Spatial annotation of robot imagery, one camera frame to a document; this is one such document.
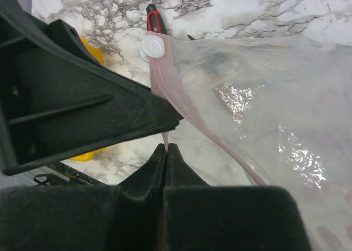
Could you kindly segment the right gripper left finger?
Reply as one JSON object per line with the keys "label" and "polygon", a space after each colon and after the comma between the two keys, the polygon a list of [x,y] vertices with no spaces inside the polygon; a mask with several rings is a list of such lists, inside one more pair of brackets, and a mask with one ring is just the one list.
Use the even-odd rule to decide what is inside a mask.
{"label": "right gripper left finger", "polygon": [[1,191],[1,250],[155,250],[166,159],[159,144],[119,185]]}

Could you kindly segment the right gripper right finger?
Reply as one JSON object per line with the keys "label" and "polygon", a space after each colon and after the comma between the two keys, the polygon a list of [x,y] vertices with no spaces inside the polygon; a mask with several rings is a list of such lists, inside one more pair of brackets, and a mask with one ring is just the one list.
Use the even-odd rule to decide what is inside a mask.
{"label": "right gripper right finger", "polygon": [[280,187],[206,184],[170,144],[163,189],[165,250],[310,250],[293,197]]}

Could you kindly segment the clear zip top bag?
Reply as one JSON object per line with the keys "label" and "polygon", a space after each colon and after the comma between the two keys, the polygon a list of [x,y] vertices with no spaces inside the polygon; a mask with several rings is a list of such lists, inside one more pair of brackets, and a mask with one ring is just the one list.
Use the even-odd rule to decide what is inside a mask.
{"label": "clear zip top bag", "polygon": [[313,246],[351,250],[351,47],[148,32],[151,87],[245,171],[298,202]]}

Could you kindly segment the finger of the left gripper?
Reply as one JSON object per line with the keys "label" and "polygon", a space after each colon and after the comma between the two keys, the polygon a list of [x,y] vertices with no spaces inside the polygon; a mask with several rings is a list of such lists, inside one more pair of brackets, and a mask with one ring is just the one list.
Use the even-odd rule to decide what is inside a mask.
{"label": "finger of the left gripper", "polygon": [[173,130],[166,100],[103,67],[73,27],[1,0],[1,171],[22,173]]}

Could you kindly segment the red black utility knife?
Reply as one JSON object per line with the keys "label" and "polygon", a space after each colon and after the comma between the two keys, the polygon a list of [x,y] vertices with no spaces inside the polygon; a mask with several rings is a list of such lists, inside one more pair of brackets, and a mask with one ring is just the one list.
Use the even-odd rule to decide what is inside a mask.
{"label": "red black utility knife", "polygon": [[152,31],[155,33],[167,35],[166,26],[156,6],[154,4],[149,4],[146,8],[146,13],[147,13],[147,18],[146,18],[147,31]]}

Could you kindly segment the black base frame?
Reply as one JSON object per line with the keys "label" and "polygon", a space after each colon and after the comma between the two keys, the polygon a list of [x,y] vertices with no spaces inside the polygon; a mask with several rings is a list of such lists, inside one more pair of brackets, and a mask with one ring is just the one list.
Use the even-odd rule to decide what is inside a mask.
{"label": "black base frame", "polygon": [[33,181],[37,185],[104,185],[104,183],[73,169],[61,162],[52,163],[45,167],[37,168],[40,171],[34,174]]}

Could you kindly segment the yellow plastic tray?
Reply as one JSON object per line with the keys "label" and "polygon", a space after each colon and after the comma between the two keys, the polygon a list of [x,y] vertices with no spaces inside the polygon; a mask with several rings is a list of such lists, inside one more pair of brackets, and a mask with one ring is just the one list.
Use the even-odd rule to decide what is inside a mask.
{"label": "yellow plastic tray", "polygon": [[[102,51],[96,47],[90,46],[83,37],[80,37],[80,39],[81,39],[82,44],[85,46],[85,48],[89,52],[90,56],[92,56],[94,58],[94,60],[98,61],[99,64],[103,65],[104,59],[103,59]],[[90,152],[72,157],[71,160],[86,162],[86,161],[92,160],[96,153],[103,152],[105,150],[106,150],[106,148],[101,148],[98,150],[90,151]]]}

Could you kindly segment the yellow handled pliers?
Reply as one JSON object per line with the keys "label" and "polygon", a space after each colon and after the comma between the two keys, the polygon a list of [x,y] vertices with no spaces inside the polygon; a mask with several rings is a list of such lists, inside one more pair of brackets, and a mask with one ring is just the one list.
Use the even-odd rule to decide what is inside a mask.
{"label": "yellow handled pliers", "polygon": [[188,39],[191,41],[195,41],[195,38],[193,38],[191,35],[187,35]]}

